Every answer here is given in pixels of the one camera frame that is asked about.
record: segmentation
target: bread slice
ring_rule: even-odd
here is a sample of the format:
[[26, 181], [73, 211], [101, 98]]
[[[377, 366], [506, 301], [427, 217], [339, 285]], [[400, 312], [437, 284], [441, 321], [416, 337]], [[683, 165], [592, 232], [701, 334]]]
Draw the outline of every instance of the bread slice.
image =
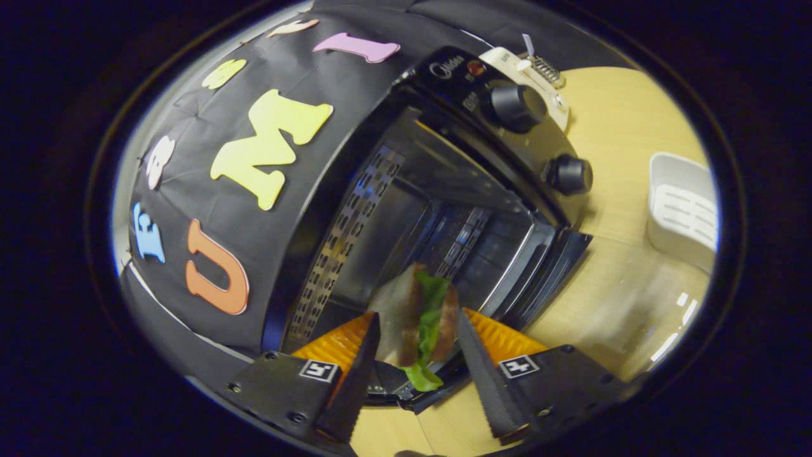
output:
[[425, 265], [413, 263], [373, 295], [367, 311], [376, 311], [381, 324], [376, 360], [403, 368], [417, 361], [423, 299], [416, 274], [424, 270]]
[[460, 309], [457, 300], [456, 287], [453, 284], [448, 285], [448, 293], [443, 299], [443, 310], [440, 314], [440, 335], [437, 338], [437, 346], [429, 358], [432, 362], [444, 362], [454, 349], [457, 312]]

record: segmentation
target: brand logo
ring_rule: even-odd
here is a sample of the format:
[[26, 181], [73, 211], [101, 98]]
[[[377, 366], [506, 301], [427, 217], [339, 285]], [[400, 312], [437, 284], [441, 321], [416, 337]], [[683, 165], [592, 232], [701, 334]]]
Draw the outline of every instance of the brand logo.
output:
[[454, 72], [454, 69], [459, 67], [461, 63], [463, 63], [465, 59], [461, 55], [456, 57], [452, 57], [449, 60], [446, 60], [443, 63], [434, 62], [429, 65], [429, 71], [432, 75], [440, 78], [441, 80], [447, 80], [451, 77], [451, 74]]

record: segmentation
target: oven door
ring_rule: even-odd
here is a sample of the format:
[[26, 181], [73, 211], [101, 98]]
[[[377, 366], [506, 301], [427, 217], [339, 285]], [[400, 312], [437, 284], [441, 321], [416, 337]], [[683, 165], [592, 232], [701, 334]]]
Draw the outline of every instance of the oven door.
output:
[[[345, 141], [287, 247], [263, 350], [291, 353], [360, 316], [373, 292], [415, 261], [451, 279], [462, 307], [519, 328], [542, 311], [590, 237], [533, 204], [538, 195], [501, 173], [508, 165], [484, 141], [449, 139], [461, 129], [474, 135], [455, 113], [396, 89]], [[467, 374], [459, 347], [429, 369], [445, 385], [422, 394], [376, 362], [369, 403], [425, 407]]]

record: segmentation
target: white plastic container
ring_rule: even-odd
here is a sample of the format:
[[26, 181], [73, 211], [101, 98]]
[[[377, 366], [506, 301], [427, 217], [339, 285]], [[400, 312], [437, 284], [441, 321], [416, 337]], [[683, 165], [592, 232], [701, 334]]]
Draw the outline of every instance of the white plastic container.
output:
[[646, 232], [655, 248], [711, 274], [719, 244], [719, 209], [711, 171], [679, 155], [653, 155]]

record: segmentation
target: black fabric cover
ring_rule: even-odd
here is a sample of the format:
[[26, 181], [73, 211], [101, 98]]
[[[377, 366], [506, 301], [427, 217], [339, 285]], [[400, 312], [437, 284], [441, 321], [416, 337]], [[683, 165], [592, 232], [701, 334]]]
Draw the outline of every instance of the black fabric cover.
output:
[[[161, 231], [166, 263], [149, 255], [142, 259], [132, 224], [130, 229], [134, 262], [158, 300], [195, 332], [248, 353], [259, 350], [266, 306], [296, 221], [341, 141], [403, 70], [440, 45], [452, 44], [475, 54], [486, 50], [481, 42], [453, 28], [394, 10], [323, 8], [297, 19], [313, 18], [320, 20], [315, 27], [271, 38], [263, 33], [229, 54], [223, 61], [246, 59], [247, 63], [223, 87], [200, 86], [178, 97], [168, 120], [144, 150], [130, 204], [132, 211], [140, 202], [141, 211]], [[341, 51], [312, 52], [316, 44], [341, 32], [398, 42], [401, 49], [376, 64]], [[221, 62], [212, 63], [211, 69]], [[274, 207], [263, 211], [254, 194], [226, 176], [212, 180], [209, 171], [222, 145], [255, 135], [248, 110], [271, 89], [297, 102], [328, 103], [335, 111], [306, 145], [293, 144], [283, 133], [296, 152], [296, 161], [260, 167], [264, 172], [279, 169], [286, 177]], [[175, 151], [158, 187], [149, 189], [145, 166], [152, 147], [164, 135], [176, 141]], [[185, 266], [190, 259], [215, 285], [228, 287], [220, 267], [200, 253], [189, 253], [192, 219], [198, 219], [202, 232], [242, 263], [249, 283], [248, 306], [242, 314], [228, 315], [188, 292]]]

